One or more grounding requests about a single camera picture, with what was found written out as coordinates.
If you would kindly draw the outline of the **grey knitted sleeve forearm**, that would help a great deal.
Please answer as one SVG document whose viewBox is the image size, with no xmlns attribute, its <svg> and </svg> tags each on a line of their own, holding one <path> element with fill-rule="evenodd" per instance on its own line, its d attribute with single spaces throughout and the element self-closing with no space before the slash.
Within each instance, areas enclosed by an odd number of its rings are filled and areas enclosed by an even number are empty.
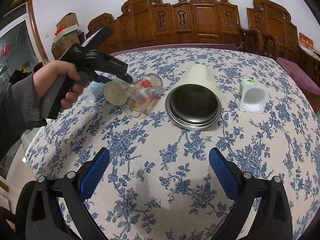
<svg viewBox="0 0 320 240">
<path fill-rule="evenodd" d="M 26 130 L 45 126 L 34 93 L 33 76 L 1 86 L 1 158 Z"/>
</svg>

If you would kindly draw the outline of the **person's left hand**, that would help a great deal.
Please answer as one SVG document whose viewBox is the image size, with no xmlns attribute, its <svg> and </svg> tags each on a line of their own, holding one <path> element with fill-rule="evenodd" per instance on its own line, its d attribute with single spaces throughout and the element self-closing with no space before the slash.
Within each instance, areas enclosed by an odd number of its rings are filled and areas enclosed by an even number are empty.
<svg viewBox="0 0 320 240">
<path fill-rule="evenodd" d="M 52 61 L 33 75 L 35 99 L 39 105 L 55 80 L 61 75 L 67 75 L 74 81 L 81 79 L 75 65 L 65 61 Z M 90 81 L 87 81 L 83 85 L 76 83 L 72 90 L 66 93 L 65 97 L 61 100 L 61 106 L 64 109 L 70 109 L 89 84 Z"/>
</svg>

